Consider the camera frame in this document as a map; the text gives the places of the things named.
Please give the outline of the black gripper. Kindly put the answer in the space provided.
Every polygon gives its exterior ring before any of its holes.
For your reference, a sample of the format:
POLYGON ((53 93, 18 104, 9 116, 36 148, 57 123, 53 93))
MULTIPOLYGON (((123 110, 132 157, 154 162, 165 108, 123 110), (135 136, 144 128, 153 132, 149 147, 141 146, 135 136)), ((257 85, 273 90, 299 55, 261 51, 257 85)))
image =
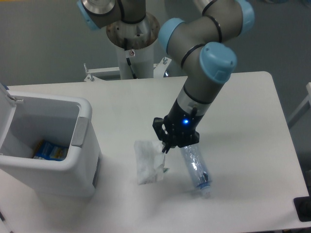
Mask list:
POLYGON ((175 101, 164 119, 154 118, 152 127, 163 144, 163 153, 168 153, 170 148, 176 146, 182 148, 199 142, 200 136, 196 127, 200 122, 200 116, 197 112, 198 108, 195 106, 187 113, 175 101))

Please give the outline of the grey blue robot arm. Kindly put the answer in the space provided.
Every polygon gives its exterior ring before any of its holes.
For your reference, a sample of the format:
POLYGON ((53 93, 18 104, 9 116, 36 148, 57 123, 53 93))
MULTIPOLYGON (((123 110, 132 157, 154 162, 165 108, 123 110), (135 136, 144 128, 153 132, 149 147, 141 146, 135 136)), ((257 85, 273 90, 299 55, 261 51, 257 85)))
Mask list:
POLYGON ((146 11, 143 0, 80 0, 77 6, 92 30, 106 29, 118 51, 122 79, 154 75, 149 48, 159 42, 187 75, 170 112, 156 117, 153 129, 163 152, 199 142, 196 127, 237 65, 224 42, 249 31, 255 21, 245 0, 197 0, 201 17, 191 23, 172 18, 163 25, 146 11))

